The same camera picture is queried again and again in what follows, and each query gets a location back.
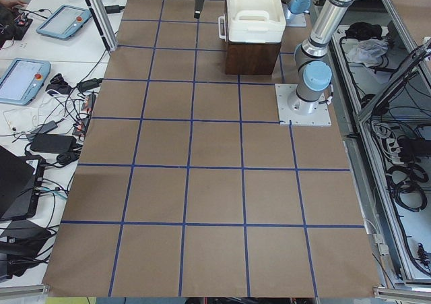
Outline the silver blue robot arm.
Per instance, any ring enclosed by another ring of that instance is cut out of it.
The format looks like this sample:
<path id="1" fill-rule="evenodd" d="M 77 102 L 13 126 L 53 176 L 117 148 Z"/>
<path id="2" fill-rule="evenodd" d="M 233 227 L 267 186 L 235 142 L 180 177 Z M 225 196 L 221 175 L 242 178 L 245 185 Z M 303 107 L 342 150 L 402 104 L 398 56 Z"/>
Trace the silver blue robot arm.
<path id="1" fill-rule="evenodd" d="M 331 68 L 323 57 L 334 31 L 354 1 L 359 0 L 326 0 L 308 38 L 297 46 L 294 58 L 299 83 L 287 98 L 295 115 L 309 116 L 322 102 L 321 96 L 332 78 Z M 226 0 L 226 10 L 218 19 L 219 37 L 236 44 L 281 44 L 287 25 L 284 12 L 296 16 L 310 4 L 310 0 Z"/>

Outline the second blue robot base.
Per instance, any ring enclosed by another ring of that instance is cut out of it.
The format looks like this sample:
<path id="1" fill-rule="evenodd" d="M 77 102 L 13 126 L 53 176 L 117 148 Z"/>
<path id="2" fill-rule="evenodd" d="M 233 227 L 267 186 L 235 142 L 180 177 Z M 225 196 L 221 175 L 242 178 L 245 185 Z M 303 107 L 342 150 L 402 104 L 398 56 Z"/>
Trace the second blue robot base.
<path id="1" fill-rule="evenodd" d="M 283 3 L 284 15 L 287 27 L 305 28 L 304 14 L 309 10 L 311 0 L 290 0 Z"/>

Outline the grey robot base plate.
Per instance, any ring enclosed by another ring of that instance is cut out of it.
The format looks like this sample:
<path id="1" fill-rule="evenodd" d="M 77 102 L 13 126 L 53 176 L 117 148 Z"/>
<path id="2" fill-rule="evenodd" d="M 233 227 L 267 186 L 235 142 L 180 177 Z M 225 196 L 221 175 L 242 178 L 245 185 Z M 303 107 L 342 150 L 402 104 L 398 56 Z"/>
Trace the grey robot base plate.
<path id="1" fill-rule="evenodd" d="M 330 127 L 331 118 L 323 93 L 314 102 L 305 102 L 296 94 L 296 84 L 276 84 L 275 96 L 280 125 Z"/>

